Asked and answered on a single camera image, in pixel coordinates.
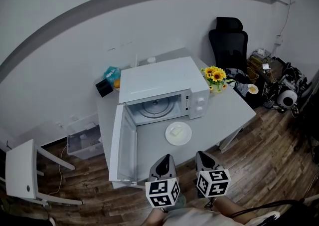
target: electrical outlet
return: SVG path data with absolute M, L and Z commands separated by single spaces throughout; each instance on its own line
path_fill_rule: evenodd
M 264 56 L 265 55 L 265 49 L 258 49 L 257 50 L 257 53 L 261 56 Z
M 283 43 L 283 36 L 282 35 L 277 35 L 275 44 L 281 45 L 282 43 Z

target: microwave door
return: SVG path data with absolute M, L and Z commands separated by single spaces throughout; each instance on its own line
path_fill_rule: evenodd
M 115 114 L 109 180 L 132 185 L 137 181 L 137 128 L 123 104 Z

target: white chair leg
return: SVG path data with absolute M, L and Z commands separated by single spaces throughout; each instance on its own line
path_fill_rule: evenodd
M 36 149 L 38 151 L 39 154 L 47 157 L 48 159 L 52 160 L 53 162 L 60 164 L 61 166 L 64 166 L 70 170 L 74 170 L 75 167 L 73 165 L 71 165 L 70 163 L 65 162 L 64 160 L 61 160 L 60 158 L 54 156 L 53 154 L 47 152 L 45 149 L 39 147 L 36 145 Z
M 40 176 L 44 176 L 44 172 L 41 172 L 41 171 L 39 171 L 39 170 L 36 171 L 36 174 L 37 174 L 37 175 L 40 175 Z
M 45 201 L 51 201 L 51 202 L 57 202 L 57 203 L 63 203 L 63 204 L 70 204 L 70 205 L 83 205 L 83 202 L 81 200 L 69 200 L 69 199 L 63 199 L 58 198 L 54 196 L 50 196 L 43 193 L 38 193 L 36 195 L 37 198 L 43 199 Z
M 36 203 L 36 204 L 39 204 L 39 205 L 43 205 L 43 206 L 48 206 L 49 203 L 48 202 L 45 202 L 45 201 L 41 201 L 41 200 L 34 200 L 34 199 L 27 199 L 27 198 L 20 198 L 22 200 L 25 200 L 25 201 L 29 201 L 29 202 L 32 202 L 32 203 Z

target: sunflower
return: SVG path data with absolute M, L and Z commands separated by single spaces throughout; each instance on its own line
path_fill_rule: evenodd
M 213 70 L 210 67 L 205 68 L 205 74 L 206 74 L 207 77 L 208 77 L 209 74 L 212 74 L 212 73 L 213 73 Z
M 212 69 L 213 72 L 214 72 L 214 71 L 216 71 L 216 70 L 219 70 L 220 68 L 218 68 L 218 67 L 216 67 L 216 66 L 211 66 L 210 69 Z
M 221 72 L 221 77 L 224 79 L 226 78 L 226 73 L 223 69 L 220 69 L 220 72 Z
M 222 77 L 222 73 L 220 70 L 216 70 L 213 72 L 213 76 L 212 76 L 213 81 L 220 81 L 223 79 Z

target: small speaker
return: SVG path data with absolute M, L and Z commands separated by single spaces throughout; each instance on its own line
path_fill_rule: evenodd
M 113 88 L 109 84 L 107 79 L 100 81 L 98 84 L 95 85 L 100 93 L 101 97 L 105 97 L 107 94 L 113 91 Z

